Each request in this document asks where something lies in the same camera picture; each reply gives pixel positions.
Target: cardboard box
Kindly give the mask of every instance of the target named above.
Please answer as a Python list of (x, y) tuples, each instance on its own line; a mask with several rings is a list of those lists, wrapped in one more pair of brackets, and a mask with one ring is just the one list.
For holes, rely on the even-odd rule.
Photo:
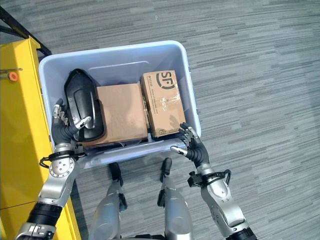
[(177, 133), (186, 119), (175, 71), (143, 74), (142, 89), (153, 137)]
[(106, 134), (84, 146), (124, 142), (148, 137), (143, 96), (139, 83), (98, 86), (103, 105)]

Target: sf logo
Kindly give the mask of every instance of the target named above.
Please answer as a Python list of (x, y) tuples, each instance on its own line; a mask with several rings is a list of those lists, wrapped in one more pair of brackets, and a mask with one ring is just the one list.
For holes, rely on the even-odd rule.
[(171, 72), (162, 72), (156, 74), (156, 82), (162, 89), (173, 89), (175, 87), (174, 81), (172, 80)]

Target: robotic hand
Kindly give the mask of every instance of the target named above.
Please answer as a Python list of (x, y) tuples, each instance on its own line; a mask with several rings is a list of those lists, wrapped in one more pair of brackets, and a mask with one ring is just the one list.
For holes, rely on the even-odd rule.
[(40, 160), (42, 167), (49, 169), (49, 176), (44, 183), (38, 199), (31, 210), (27, 221), (21, 226), (16, 240), (50, 240), (56, 231), (56, 223), (63, 207), (70, 196), (73, 182), (80, 172), (71, 144), (73, 135), (85, 126), (91, 117), (87, 116), (78, 123), (65, 116), (63, 100), (59, 99), (53, 107), (51, 134), (55, 143), (54, 153)]
[(229, 189), (231, 171), (215, 172), (209, 163), (209, 154), (196, 131), (187, 123), (180, 124), (181, 140), (187, 149), (170, 149), (193, 161), (197, 174), (190, 172), (190, 187), (201, 187), (201, 196), (208, 205), (213, 221), (227, 240), (256, 240), (240, 207)]

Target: plastic storage bin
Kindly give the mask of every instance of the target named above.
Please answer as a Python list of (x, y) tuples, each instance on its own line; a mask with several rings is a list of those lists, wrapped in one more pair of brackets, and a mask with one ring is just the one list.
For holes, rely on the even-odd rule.
[[(54, 54), (45, 57), (39, 65), (39, 76), (49, 126), (53, 106), (59, 98), (66, 103), (64, 84), (73, 69), (88, 72), (100, 86), (131, 84), (141, 79), (143, 73), (175, 70), (186, 121), (197, 134), (201, 127), (197, 114), (193, 84), (189, 73), (186, 49), (177, 41), (159, 41), (128, 46)], [(151, 153), (170, 150), (170, 146), (183, 146), (176, 135), (165, 140), (147, 141), (111, 149), (91, 149), (87, 157), (78, 161), (82, 167), (119, 162)]]

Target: yellow shelf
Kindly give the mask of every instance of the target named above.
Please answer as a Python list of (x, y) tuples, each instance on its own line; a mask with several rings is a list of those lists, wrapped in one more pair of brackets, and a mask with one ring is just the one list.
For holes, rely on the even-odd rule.
[[(0, 45), (0, 69), (22, 68), (16, 71), (18, 81), (0, 80), (0, 212), (9, 240), (27, 220), (47, 179), (48, 170), (39, 166), (39, 160), (52, 153), (38, 76), (39, 47), (32, 38)], [(81, 239), (70, 199), (58, 220), (54, 239)]]

